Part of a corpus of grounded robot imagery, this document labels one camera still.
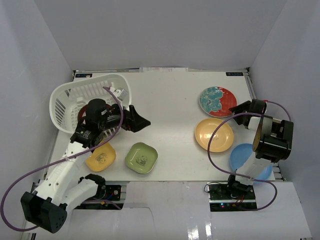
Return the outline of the red and teal floral plate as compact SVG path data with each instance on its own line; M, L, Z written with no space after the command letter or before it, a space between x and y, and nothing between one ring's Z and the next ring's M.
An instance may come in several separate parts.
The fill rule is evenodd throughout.
M230 108L236 107L235 95L226 88L212 86L204 89L198 98L201 109L211 117L225 118L232 114Z

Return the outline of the dark red rimmed plate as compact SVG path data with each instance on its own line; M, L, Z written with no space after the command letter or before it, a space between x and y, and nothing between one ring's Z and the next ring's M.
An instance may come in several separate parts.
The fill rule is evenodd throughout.
M109 104L86 104L78 112L77 123L82 124L86 120L93 123L102 122L110 109Z

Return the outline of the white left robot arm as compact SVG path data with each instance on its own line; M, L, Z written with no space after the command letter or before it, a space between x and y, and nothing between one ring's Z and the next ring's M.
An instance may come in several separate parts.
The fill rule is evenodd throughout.
M92 99L83 106L77 116L77 126L66 149L66 154L85 154L68 158L57 164L48 177L32 192L25 192L21 199L24 217L27 221L54 234L65 223L68 213L85 200L93 197L99 200L105 196L105 179L96 174L81 177L78 184L68 190L76 172L98 146L104 132L120 127L136 133L151 125L140 116L133 105L129 109L118 104L109 105L103 99Z

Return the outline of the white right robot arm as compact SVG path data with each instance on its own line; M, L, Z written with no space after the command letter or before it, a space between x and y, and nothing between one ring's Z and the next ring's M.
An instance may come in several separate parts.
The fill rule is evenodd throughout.
M253 99L229 108L238 125L255 130L251 155L228 177L225 192L233 200L251 192L261 172L286 160L291 153L294 123L290 116L289 120L279 120L266 115L268 103L280 106L273 101Z

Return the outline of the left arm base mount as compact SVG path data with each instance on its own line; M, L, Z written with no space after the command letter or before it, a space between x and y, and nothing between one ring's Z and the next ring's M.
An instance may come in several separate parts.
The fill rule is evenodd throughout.
M79 210L121 210L126 199L127 186L109 184L99 196L91 197L76 207Z

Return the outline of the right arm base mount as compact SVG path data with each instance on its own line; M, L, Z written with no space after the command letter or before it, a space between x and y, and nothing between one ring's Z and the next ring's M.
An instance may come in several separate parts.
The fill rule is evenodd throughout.
M226 182L212 181L204 185L203 191L208 194L212 213L256 211L258 209L253 188L248 192L242 192L231 190Z

